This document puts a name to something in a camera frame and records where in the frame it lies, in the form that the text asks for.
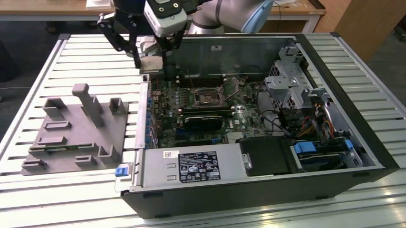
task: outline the wooden cabinet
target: wooden cabinet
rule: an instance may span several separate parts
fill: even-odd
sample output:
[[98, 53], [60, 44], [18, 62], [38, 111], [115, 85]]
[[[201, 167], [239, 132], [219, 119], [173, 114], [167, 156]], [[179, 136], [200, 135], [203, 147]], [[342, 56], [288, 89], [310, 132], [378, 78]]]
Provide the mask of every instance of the wooden cabinet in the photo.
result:
[[319, 0], [327, 13], [315, 32], [338, 32], [367, 61], [406, 14], [406, 0]]

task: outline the metal slatted table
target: metal slatted table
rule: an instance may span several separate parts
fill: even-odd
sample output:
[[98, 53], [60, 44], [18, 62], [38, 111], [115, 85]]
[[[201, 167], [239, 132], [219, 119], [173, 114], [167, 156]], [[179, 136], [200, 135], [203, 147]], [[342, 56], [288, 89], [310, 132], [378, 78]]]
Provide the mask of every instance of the metal slatted table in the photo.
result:
[[[111, 97], [129, 102], [123, 162], [133, 160], [139, 71], [101, 35], [72, 35], [57, 41], [0, 144], [0, 226], [342, 228], [404, 223], [406, 109], [340, 38], [330, 34], [307, 38], [398, 162], [398, 172], [332, 199], [151, 220], [139, 218], [120, 199], [112, 169], [20, 175], [45, 116], [41, 106], [52, 96], [60, 96], [65, 104], [78, 104], [70, 95], [74, 83], [88, 83], [100, 102]], [[322, 87], [316, 72], [310, 73]]]

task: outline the grey holder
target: grey holder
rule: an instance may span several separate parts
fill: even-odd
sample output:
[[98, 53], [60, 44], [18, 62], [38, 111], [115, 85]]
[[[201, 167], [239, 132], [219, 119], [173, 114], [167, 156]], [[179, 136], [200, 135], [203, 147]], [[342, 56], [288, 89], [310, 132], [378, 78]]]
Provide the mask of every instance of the grey holder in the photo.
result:
[[80, 104], [49, 98], [37, 137], [22, 163], [22, 175], [116, 168], [121, 162], [128, 103], [98, 103], [86, 84], [74, 84]]

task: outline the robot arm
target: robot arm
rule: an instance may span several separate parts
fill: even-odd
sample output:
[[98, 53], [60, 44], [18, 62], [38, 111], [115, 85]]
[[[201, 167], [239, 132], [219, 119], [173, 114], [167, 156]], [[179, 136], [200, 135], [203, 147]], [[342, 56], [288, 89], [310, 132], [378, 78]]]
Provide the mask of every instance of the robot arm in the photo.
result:
[[[101, 14], [97, 27], [116, 51], [125, 51], [140, 68], [137, 36], [153, 35], [160, 49], [177, 49], [187, 25], [187, 15], [208, 0], [113, 0], [115, 13]], [[129, 33], [125, 40], [115, 30], [119, 23]]]
[[[116, 51], [133, 57], [136, 68], [140, 68], [137, 36], [153, 35], [157, 46], [167, 52], [180, 46], [187, 15], [193, 13], [189, 34], [223, 33], [223, 25], [253, 33], [272, 7], [272, 0], [113, 0], [113, 3], [115, 13], [101, 14], [97, 26]], [[115, 22], [128, 31], [128, 40], [116, 32]]]
[[261, 28], [272, 0], [212, 0], [193, 14], [188, 34], [224, 33], [224, 26], [243, 33], [256, 33]]

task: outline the warning label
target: warning label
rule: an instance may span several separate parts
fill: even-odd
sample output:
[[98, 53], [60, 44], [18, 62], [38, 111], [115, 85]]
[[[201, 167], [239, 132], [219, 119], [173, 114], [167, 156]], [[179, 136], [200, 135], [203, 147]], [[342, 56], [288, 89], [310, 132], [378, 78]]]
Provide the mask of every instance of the warning label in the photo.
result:
[[220, 179], [216, 152], [180, 153], [179, 176], [181, 183], [213, 181]]

